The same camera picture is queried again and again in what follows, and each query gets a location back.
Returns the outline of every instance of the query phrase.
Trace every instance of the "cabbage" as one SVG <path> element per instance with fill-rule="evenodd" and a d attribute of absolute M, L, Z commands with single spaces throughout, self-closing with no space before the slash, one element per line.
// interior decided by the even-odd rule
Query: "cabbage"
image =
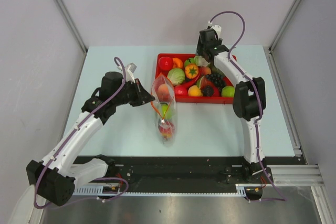
<path fill-rule="evenodd" d="M 209 65 L 209 62 L 207 62 L 202 56 L 196 55 L 194 57 L 195 64 L 199 67 L 207 67 Z"/>
<path fill-rule="evenodd" d="M 184 71 L 181 68 L 173 68 L 167 75 L 174 86 L 182 84 L 185 78 Z"/>

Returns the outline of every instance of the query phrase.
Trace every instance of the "red tray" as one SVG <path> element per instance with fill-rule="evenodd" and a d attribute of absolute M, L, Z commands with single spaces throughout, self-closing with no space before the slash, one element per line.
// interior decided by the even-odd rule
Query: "red tray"
<path fill-rule="evenodd" d="M 194 58 L 195 54 L 159 54 L 156 61 L 156 73 L 155 78 L 163 73 L 167 76 L 169 71 L 162 71 L 159 69 L 159 59 L 161 57 L 179 58 L 185 62 L 189 58 Z M 225 80 L 226 85 L 232 86 L 232 84 Z M 176 95 L 175 99 L 177 102 L 189 102 L 189 103 L 216 103 L 216 104 L 233 104 L 232 97 L 189 97 L 187 95 Z"/>

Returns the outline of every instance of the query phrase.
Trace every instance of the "metal floor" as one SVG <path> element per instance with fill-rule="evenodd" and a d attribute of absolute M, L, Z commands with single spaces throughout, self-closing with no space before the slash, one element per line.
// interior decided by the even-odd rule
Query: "metal floor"
<path fill-rule="evenodd" d="M 41 223 L 321 223 L 310 187 L 280 189 L 288 197 L 287 202 L 249 204 L 237 197 L 125 196 L 103 204 L 88 199 L 58 209 L 48 208 Z M 277 194 L 267 187 L 264 197 Z"/>

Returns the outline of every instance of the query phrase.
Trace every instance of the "dark grapes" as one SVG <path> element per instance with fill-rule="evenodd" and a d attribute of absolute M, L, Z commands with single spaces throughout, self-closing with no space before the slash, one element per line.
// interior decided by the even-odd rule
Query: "dark grapes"
<path fill-rule="evenodd" d="M 222 88 L 226 86 L 225 82 L 223 81 L 223 76 L 219 73 L 212 73 L 212 74 L 207 74 L 205 78 L 212 82 L 221 92 Z"/>
<path fill-rule="evenodd" d="M 211 97 L 215 93 L 213 87 L 210 85 L 206 85 L 204 88 L 202 88 L 201 92 L 205 97 Z"/>

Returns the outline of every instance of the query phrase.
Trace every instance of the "red bell pepper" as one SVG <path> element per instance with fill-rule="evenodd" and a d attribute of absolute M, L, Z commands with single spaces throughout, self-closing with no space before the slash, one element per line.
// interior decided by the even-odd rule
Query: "red bell pepper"
<path fill-rule="evenodd" d="M 190 88 L 191 86 L 196 85 L 196 82 L 199 80 L 200 76 L 201 76 L 201 73 L 198 72 L 198 74 L 196 75 L 196 77 L 195 77 L 194 79 L 192 79 L 191 81 L 186 82 L 186 83 L 184 83 L 184 84 L 181 84 L 181 86 L 183 86 L 183 87 L 185 87 L 186 89 L 188 89 L 188 88 Z"/>

